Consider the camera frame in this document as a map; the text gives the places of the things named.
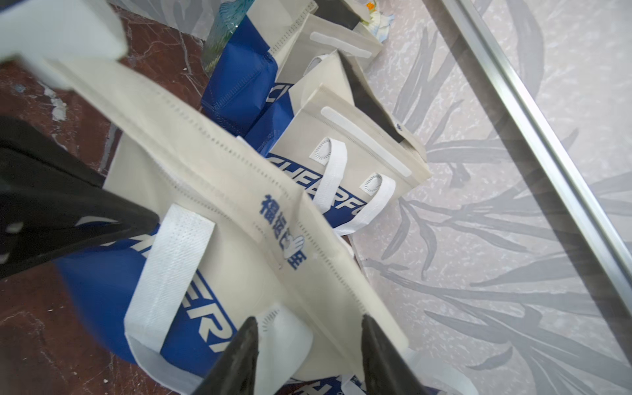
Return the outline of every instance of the blue and beige bag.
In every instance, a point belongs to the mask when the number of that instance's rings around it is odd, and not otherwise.
[[[382,45],[310,13],[306,0],[256,0],[224,48],[202,96],[208,117],[244,136],[260,113],[296,83],[310,63],[335,49],[368,65]]]
[[[430,177],[421,142],[375,98],[359,59],[337,51],[278,98],[245,140],[303,186],[341,236]]]

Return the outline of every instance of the dark red marble floor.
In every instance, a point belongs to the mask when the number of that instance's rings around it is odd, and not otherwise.
[[[207,82],[200,64],[202,43],[136,14],[117,12],[130,43],[130,55],[122,62],[199,108]],[[120,131],[76,94],[45,89],[15,62],[0,64],[0,114],[28,121],[107,174]],[[101,348],[79,323],[55,267],[44,264],[0,281],[0,393],[171,391]]]

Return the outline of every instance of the aluminum rail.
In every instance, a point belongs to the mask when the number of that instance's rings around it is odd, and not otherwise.
[[[470,0],[441,0],[632,314],[632,255]]]

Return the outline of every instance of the teal glass object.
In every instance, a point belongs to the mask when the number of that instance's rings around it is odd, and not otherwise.
[[[226,1],[219,7],[213,26],[210,28],[209,36],[202,49],[202,67],[208,76],[213,74],[219,57],[228,40],[231,39],[237,26],[241,23],[248,8],[255,0],[235,0]]]

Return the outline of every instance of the gray floral wall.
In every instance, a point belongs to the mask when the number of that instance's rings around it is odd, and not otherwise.
[[[474,3],[632,241],[632,3]],[[353,241],[411,347],[481,394],[632,393],[629,318],[441,2],[381,4],[370,82],[433,178]]]

